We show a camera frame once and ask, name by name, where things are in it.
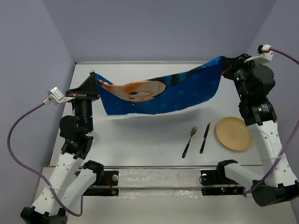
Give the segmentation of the blue cartoon placemat cloth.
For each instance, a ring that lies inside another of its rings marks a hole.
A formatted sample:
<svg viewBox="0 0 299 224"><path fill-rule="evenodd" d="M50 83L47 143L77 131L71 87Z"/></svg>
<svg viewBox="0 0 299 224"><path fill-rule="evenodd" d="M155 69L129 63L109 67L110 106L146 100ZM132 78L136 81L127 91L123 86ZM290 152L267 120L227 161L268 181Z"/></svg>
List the blue cartoon placemat cloth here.
<svg viewBox="0 0 299 224"><path fill-rule="evenodd" d="M210 100L222 73L219 56L192 70L153 79L113 84L96 74L99 94L107 115L163 114L180 111Z"/></svg>

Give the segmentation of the tan round plate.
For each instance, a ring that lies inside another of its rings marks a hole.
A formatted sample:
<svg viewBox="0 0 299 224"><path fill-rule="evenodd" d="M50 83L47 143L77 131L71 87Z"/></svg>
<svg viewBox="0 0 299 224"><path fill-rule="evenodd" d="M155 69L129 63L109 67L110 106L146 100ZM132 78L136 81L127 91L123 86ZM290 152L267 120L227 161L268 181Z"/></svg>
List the tan round plate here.
<svg viewBox="0 0 299 224"><path fill-rule="evenodd" d="M241 152L251 147L253 136L245 122L236 117L221 119L215 128L219 142L232 151Z"/></svg>

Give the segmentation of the gold fork dark handle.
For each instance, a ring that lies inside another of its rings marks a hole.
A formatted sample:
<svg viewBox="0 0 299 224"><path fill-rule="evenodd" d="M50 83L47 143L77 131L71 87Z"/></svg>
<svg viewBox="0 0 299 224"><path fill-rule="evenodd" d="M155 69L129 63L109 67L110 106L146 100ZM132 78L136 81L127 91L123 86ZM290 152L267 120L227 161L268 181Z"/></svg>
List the gold fork dark handle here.
<svg viewBox="0 0 299 224"><path fill-rule="evenodd" d="M190 132L190 138L188 140L188 143L182 153L182 158L185 158L186 154L187 154L187 151L189 149L189 146L190 146L190 142L191 142L191 139L192 137L196 134L196 131L197 131L198 127L197 126L194 126L192 129L191 129L191 132Z"/></svg>

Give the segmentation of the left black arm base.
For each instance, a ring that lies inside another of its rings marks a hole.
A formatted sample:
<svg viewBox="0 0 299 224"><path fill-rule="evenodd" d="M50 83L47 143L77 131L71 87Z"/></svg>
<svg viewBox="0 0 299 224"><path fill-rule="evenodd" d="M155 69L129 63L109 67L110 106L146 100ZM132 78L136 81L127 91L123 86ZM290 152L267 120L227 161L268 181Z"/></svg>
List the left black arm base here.
<svg viewBox="0 0 299 224"><path fill-rule="evenodd" d="M118 196L119 171L105 170L103 175L97 175L96 181L87 188L84 196Z"/></svg>

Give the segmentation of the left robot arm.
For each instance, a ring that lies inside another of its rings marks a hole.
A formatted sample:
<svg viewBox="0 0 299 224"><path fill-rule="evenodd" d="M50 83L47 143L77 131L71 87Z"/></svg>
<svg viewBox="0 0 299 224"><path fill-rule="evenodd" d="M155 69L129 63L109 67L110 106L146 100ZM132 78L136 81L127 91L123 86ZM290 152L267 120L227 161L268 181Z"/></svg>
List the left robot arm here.
<svg viewBox="0 0 299 224"><path fill-rule="evenodd" d="M63 94L57 87L48 92L44 105L71 103L72 115L60 119L60 136L64 144L54 171L45 179L46 187L30 207L25 207L21 218L28 224L65 224L66 213L82 197L91 184L103 180L103 165L88 161L76 173L87 157L93 137L92 103L100 98L97 75L92 70L89 77L77 88Z"/></svg>

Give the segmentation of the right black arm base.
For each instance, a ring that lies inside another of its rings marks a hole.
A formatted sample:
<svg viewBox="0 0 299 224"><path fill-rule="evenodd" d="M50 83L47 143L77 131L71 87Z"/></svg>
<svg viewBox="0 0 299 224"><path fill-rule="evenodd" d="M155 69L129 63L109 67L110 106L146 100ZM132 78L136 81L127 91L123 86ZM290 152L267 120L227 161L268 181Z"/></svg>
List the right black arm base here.
<svg viewBox="0 0 299 224"><path fill-rule="evenodd" d="M200 171L199 182L201 184L202 196L234 196L242 195L244 187L236 182L217 176L215 169L204 169Z"/></svg>

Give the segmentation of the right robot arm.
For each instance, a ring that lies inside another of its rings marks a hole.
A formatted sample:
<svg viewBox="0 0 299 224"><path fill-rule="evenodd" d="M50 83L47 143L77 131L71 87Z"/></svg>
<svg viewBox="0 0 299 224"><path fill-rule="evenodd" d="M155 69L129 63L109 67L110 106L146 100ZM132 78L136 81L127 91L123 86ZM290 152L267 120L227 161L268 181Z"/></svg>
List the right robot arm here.
<svg viewBox="0 0 299 224"><path fill-rule="evenodd" d="M235 160L218 163L215 178L226 183L232 180L242 185L261 207L291 201L299 196L299 180L281 144L277 116L267 95L275 86L273 71L259 62L258 57L242 54L221 59L222 75L232 80L240 98L239 111L253 135L264 176L243 168Z"/></svg>

